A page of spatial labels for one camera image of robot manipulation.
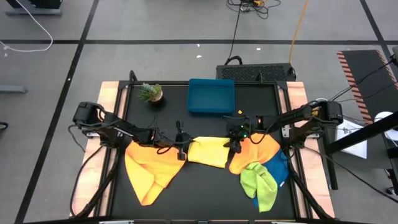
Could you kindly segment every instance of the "wooden board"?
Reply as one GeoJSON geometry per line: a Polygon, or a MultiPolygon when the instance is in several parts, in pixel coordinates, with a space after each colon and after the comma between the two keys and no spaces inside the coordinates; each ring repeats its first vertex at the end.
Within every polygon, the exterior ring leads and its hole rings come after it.
{"type": "MultiPolygon", "coordinates": [[[[103,82],[101,90],[99,92],[98,103],[103,105],[105,110],[113,111],[114,104],[116,101],[116,95],[118,92],[119,82],[103,82]]],[[[291,108],[298,108],[301,105],[307,103],[307,96],[305,94],[304,84],[302,82],[288,82],[288,92],[290,98],[291,108]]],[[[283,91],[279,92],[280,102],[282,106],[282,111],[286,111],[286,105],[284,101],[283,91]]],[[[123,91],[121,102],[125,102],[123,99],[126,97],[126,91],[123,91]]],[[[121,117],[123,114],[124,104],[121,103],[119,107],[118,116],[121,117]]],[[[297,123],[296,126],[303,125],[304,122],[297,123]]],[[[317,140],[308,139],[305,141],[305,145],[309,148],[318,150],[317,140]]],[[[87,159],[92,153],[94,153],[99,147],[99,139],[93,138],[89,139],[86,146],[86,153],[84,160],[87,159]]],[[[81,176],[79,178],[79,183],[76,188],[73,210],[78,213],[83,209],[83,207],[90,200],[92,195],[96,192],[98,184],[100,182],[101,171],[104,162],[105,150],[103,149],[98,153],[92,161],[87,163],[86,167],[83,169],[81,176]]],[[[330,216],[334,217],[333,206],[330,200],[330,194],[328,190],[328,185],[326,182],[325,172],[322,166],[321,157],[314,152],[302,149],[301,150],[303,168],[305,173],[305,178],[307,181],[307,187],[312,195],[315,197],[317,202],[323,207],[323,209],[330,216]]],[[[297,198],[299,203],[299,210],[301,217],[305,217],[305,205],[303,201],[303,196],[301,191],[297,189],[297,198]]],[[[108,204],[109,188],[104,193],[101,209],[99,214],[105,215],[106,206],[108,204]]]]}

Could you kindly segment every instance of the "small succulent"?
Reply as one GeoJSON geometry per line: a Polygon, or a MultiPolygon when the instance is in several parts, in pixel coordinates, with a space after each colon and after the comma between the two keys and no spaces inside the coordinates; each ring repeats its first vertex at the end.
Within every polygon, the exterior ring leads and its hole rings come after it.
{"type": "Polygon", "coordinates": [[[162,92],[162,87],[159,84],[150,85],[144,83],[141,85],[141,91],[139,93],[139,98],[142,100],[153,101],[162,92]]]}

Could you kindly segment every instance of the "cloth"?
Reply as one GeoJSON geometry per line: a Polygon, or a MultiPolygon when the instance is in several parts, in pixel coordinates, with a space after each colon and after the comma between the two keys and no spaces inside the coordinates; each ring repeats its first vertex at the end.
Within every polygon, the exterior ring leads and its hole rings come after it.
{"type": "MultiPolygon", "coordinates": [[[[274,155],[272,159],[263,164],[267,168],[268,172],[274,178],[278,189],[283,186],[287,176],[289,175],[289,170],[287,169],[287,158],[281,149],[274,155]]],[[[253,198],[253,203],[255,206],[259,206],[257,197],[253,198]]]]}
{"type": "Polygon", "coordinates": [[[241,173],[241,185],[249,198],[258,197],[259,211],[268,212],[278,192],[276,181],[259,162],[250,163],[241,173]]]}
{"type": "Polygon", "coordinates": [[[189,146],[188,161],[225,168],[229,148],[223,145],[229,138],[197,137],[189,146]]]}
{"type": "MultiPolygon", "coordinates": [[[[254,142],[259,142],[262,134],[253,134],[251,138],[254,142]]],[[[245,138],[241,142],[241,147],[241,153],[235,153],[229,165],[229,171],[236,175],[240,174],[252,162],[260,162],[261,164],[267,162],[274,157],[280,148],[279,143],[269,134],[259,144],[253,144],[249,138],[245,138]]]]}
{"type": "Polygon", "coordinates": [[[124,159],[131,185],[141,205],[151,205],[165,189],[185,161],[177,159],[178,149],[158,155],[156,148],[131,142],[124,159]]]}

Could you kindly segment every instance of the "potted plant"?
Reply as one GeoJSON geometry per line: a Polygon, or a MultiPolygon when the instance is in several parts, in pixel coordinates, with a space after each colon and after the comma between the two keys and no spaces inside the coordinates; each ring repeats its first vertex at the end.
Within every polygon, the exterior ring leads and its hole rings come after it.
{"type": "Polygon", "coordinates": [[[162,87],[159,84],[150,85],[144,83],[141,85],[141,91],[139,93],[139,98],[145,100],[146,102],[156,103],[163,98],[162,87]]]}

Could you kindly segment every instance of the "blue plastic tray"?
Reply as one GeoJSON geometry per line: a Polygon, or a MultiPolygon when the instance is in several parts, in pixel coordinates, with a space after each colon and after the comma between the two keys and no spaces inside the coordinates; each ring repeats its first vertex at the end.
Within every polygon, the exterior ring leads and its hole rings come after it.
{"type": "Polygon", "coordinates": [[[189,80],[188,110],[194,113],[232,113],[235,110],[234,80],[192,78],[189,80]]]}

